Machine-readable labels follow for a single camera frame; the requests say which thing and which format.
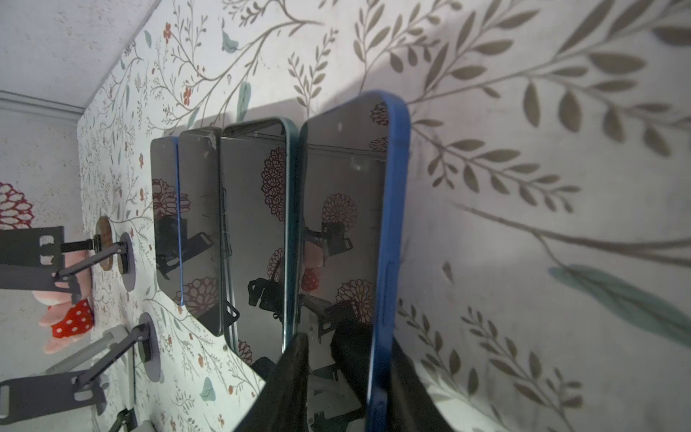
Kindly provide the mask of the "purple phone stand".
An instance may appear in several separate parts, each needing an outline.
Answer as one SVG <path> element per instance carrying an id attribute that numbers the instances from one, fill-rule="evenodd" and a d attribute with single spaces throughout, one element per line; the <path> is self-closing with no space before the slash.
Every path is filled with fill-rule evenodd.
<path id="1" fill-rule="evenodd" d="M 87 268 L 113 259 L 128 290 L 135 285 L 135 260 L 131 237 L 124 233 L 113 245 L 100 252 L 77 252 L 69 254 L 66 267 L 52 270 L 46 267 L 11 266 L 1 264 L 1 288 L 14 291 L 44 291 L 68 293 L 73 303 L 81 300 L 77 274 Z"/>
<path id="2" fill-rule="evenodd" d="M 107 404 L 105 372 L 133 350 L 139 353 L 147 378 L 157 383 L 161 376 L 158 336 L 149 313 L 140 316 L 129 336 L 108 352 L 93 357 L 62 374 L 37 374 L 1 383 L 1 424 L 8 426 L 29 419 L 86 407 L 103 409 Z"/>

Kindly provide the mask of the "purple phone stand middle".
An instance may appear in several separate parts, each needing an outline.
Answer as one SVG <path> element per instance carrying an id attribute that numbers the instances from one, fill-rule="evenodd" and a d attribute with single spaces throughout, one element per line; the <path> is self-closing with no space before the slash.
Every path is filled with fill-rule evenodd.
<path id="1" fill-rule="evenodd" d="M 8 426 L 29 419 L 86 407 L 103 409 L 107 404 L 105 372 L 133 350 L 139 353 L 147 378 L 157 383 L 161 376 L 158 336 L 149 313 L 140 316 L 129 336 L 108 352 L 93 357 L 62 374 L 37 374 L 1 383 L 1 424 Z"/>

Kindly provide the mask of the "silver phone stand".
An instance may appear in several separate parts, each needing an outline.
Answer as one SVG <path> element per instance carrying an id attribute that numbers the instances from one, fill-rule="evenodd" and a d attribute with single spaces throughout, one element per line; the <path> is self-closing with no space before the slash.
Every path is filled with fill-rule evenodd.
<path id="1" fill-rule="evenodd" d="M 114 328 L 104 331 L 102 338 L 90 345 L 83 347 L 71 356 L 66 357 L 56 365 L 49 367 L 44 374 L 62 374 L 70 372 L 80 365 L 83 365 L 93 357 L 108 352 L 116 347 L 117 344 L 123 342 L 129 331 L 124 326 L 116 326 Z"/>

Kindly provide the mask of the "teal-edged black phone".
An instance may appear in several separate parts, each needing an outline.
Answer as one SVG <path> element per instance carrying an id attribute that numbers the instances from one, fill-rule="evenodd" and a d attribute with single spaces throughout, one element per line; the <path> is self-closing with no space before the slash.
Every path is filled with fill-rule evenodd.
<path id="1" fill-rule="evenodd" d="M 290 128 L 270 117 L 221 133 L 222 228 L 227 244 L 238 356 L 259 374 L 275 367 L 284 345 L 287 149 Z"/>

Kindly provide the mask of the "pink plush with red bow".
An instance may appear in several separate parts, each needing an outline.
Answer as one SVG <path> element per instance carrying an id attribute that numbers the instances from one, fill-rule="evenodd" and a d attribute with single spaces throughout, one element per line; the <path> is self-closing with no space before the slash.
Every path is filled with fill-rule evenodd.
<path id="1" fill-rule="evenodd" d="M 52 355 L 74 345 L 95 327 L 91 306 L 93 288 L 91 268 L 77 274 L 81 300 L 73 303 L 68 293 L 33 291 L 33 297 L 47 307 L 39 320 L 42 328 L 50 328 L 50 339 L 43 352 Z"/>

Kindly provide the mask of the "white phone stand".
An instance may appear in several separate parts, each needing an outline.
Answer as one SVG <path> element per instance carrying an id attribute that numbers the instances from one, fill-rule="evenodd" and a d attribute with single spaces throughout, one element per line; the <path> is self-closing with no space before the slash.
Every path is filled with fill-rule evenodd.
<path id="1" fill-rule="evenodd" d="M 156 432 L 156 428 L 150 420 L 138 422 L 136 412 L 133 409 L 122 410 L 118 413 L 109 432 Z"/>

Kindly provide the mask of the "wood-base round phone stand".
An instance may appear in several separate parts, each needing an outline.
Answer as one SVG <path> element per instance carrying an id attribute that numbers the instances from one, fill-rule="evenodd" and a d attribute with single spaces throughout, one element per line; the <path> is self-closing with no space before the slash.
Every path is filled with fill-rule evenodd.
<path id="1" fill-rule="evenodd" d="M 111 245 L 113 230 L 106 217 L 98 219 L 91 239 L 80 241 L 66 241 L 63 226 L 1 230 L 1 264 L 58 270 L 66 267 L 69 254 L 97 253 Z"/>

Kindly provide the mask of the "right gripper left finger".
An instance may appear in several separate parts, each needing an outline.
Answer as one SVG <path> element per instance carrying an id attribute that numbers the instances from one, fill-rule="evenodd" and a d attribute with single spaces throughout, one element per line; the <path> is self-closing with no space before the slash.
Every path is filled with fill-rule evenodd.
<path id="1" fill-rule="evenodd" d="M 306 431 L 309 338 L 293 337 L 235 431 Z"/>

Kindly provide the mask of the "blue-edged black phone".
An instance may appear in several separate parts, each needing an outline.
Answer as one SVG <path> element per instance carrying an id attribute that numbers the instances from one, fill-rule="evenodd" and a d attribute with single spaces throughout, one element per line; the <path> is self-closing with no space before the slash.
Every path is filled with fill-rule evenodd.
<path id="1" fill-rule="evenodd" d="M 410 115 L 369 91 L 309 119 L 301 306 L 310 431 L 387 428 Z"/>

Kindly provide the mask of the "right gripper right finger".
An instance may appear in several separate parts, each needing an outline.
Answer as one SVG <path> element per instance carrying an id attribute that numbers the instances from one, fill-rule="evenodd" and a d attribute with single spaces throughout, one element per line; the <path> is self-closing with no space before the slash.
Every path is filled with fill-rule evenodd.
<path id="1" fill-rule="evenodd" d="M 397 340 L 390 364 L 390 431 L 453 432 Z"/>

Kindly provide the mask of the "purple phone stand far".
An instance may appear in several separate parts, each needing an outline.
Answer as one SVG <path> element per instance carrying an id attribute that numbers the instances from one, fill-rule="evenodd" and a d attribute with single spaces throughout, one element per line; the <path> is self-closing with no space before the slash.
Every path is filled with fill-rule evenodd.
<path id="1" fill-rule="evenodd" d="M 81 300 L 77 274 L 87 268 L 113 259 L 128 290 L 135 285 L 135 260 L 131 237 L 124 233 L 113 245 L 100 252 L 77 252 L 69 254 L 66 267 L 52 270 L 46 267 L 11 266 L 1 264 L 1 288 L 14 291 L 44 291 L 68 293 L 73 303 Z"/>

